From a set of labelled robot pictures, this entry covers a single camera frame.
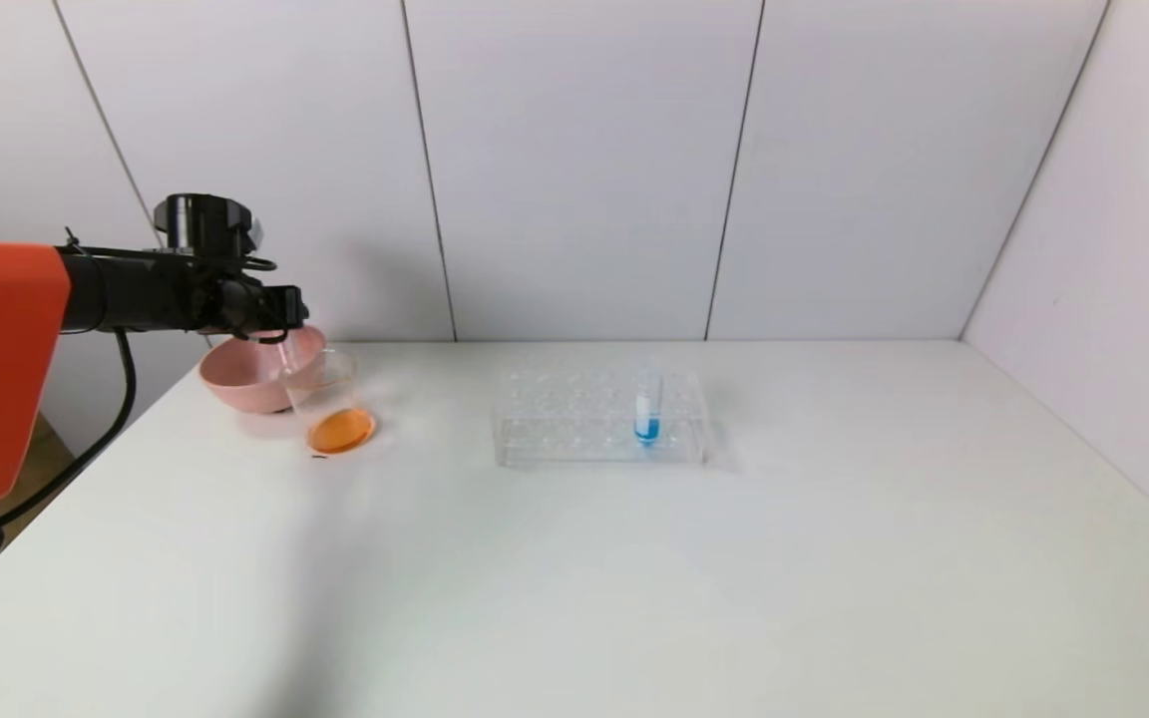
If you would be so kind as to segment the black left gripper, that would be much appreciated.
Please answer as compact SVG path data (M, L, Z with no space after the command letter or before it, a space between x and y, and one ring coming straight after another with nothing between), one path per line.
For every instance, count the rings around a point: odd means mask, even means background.
M310 310L300 287L225 281L219 289L219 330L282 332L304 326Z

